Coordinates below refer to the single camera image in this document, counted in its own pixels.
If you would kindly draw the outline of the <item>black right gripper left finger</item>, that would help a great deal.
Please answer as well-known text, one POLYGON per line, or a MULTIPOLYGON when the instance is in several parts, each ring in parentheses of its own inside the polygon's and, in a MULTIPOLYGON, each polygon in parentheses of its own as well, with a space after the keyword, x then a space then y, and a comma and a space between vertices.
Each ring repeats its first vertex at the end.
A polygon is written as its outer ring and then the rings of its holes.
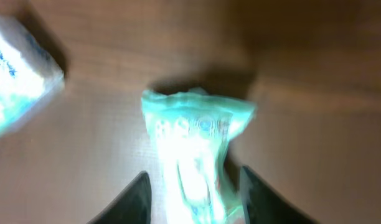
POLYGON ((149 175, 140 172, 89 224, 150 224, 152 190, 149 175))

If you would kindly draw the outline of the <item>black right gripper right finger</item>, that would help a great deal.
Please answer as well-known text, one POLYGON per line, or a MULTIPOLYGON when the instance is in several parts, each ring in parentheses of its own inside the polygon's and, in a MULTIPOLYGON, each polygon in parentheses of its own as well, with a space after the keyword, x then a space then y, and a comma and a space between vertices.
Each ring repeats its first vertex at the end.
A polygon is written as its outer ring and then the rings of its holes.
POLYGON ((240 168, 239 187, 246 224, 316 223, 277 194, 248 166, 240 168))

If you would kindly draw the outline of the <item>teal snack packet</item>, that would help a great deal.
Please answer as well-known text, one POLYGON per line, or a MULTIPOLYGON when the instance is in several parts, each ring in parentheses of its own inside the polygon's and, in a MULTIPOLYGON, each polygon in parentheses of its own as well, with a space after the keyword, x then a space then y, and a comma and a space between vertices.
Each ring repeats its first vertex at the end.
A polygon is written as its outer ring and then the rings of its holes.
POLYGON ((243 223, 239 194, 224 171, 229 142, 256 106, 196 88, 164 95, 143 91, 147 132, 161 160, 168 223, 243 223))

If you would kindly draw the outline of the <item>teal Kleenex tissue pack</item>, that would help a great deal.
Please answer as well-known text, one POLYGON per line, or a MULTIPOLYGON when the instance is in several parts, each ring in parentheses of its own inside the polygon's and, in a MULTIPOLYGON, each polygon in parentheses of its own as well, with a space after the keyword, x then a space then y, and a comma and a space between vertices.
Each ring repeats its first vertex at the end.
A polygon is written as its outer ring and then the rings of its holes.
POLYGON ((64 87, 64 71, 15 18, 0 16, 0 137, 64 87))

